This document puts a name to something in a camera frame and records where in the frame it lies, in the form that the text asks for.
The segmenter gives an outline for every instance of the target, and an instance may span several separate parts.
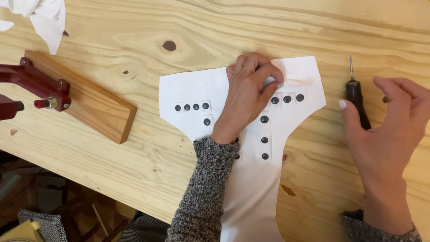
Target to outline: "dark gray snap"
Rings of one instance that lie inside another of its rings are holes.
[[[296,97],[296,100],[299,101],[299,102],[303,101],[304,100],[303,94],[298,94],[297,97]]]
[[[261,121],[263,124],[265,124],[265,123],[267,123],[267,122],[269,121],[269,117],[268,117],[268,116],[262,116],[262,117],[260,118],[260,121]]]
[[[284,102],[285,102],[285,103],[289,103],[289,102],[291,102],[291,97],[290,97],[290,96],[285,96],[285,97],[284,97]]]
[[[277,97],[273,97],[272,98],[272,103],[273,104],[277,104],[279,102],[279,98],[277,98]]]
[[[211,121],[210,121],[208,118],[205,118],[205,120],[203,120],[203,123],[204,123],[206,126],[209,126],[209,124],[211,124]]]

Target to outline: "wooden board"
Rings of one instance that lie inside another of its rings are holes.
[[[65,113],[26,109],[0,125],[0,149],[171,222],[196,165],[187,137],[159,117],[159,77],[231,65],[258,51],[271,59],[315,56],[327,106],[286,141],[276,220],[286,241],[347,241],[340,213],[362,208],[338,100],[361,81],[373,126],[386,114],[374,75],[430,88],[427,0],[66,0],[66,31],[52,58],[139,107],[130,136],[114,144]],[[0,63],[25,49],[49,52],[30,21],[0,32]],[[168,49],[166,41],[173,41]],[[30,107],[35,96],[0,84]],[[430,241],[430,125],[405,171],[415,225]],[[14,136],[11,129],[17,130]]]
[[[36,69],[70,83],[72,104],[66,113],[117,144],[127,141],[137,111],[135,106],[61,65],[49,54],[26,50],[24,56]]]

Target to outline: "hand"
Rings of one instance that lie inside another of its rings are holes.
[[[226,72],[229,83],[227,99],[211,135],[217,144],[232,143],[258,117],[278,85],[284,82],[282,72],[258,53],[251,53],[249,57],[239,56],[236,64],[227,67]],[[269,76],[275,81],[262,90],[263,81]]]
[[[413,229],[402,175],[425,135],[430,90],[404,78],[373,78],[388,99],[381,127],[364,130],[355,106],[343,108],[346,137],[366,193],[364,221],[392,234]]]

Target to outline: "wooden block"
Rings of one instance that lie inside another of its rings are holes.
[[[117,144],[127,141],[137,107],[52,60],[49,54],[26,50],[36,69],[70,83],[70,116],[90,126]]]

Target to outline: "gray knit sleeve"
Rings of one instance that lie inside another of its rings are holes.
[[[194,141],[197,166],[167,231],[166,242],[220,241],[225,183],[240,145]]]
[[[357,210],[343,213],[343,221],[352,242],[390,241],[390,242],[422,242],[417,228],[404,235],[393,235],[376,229],[363,221],[364,211]]]

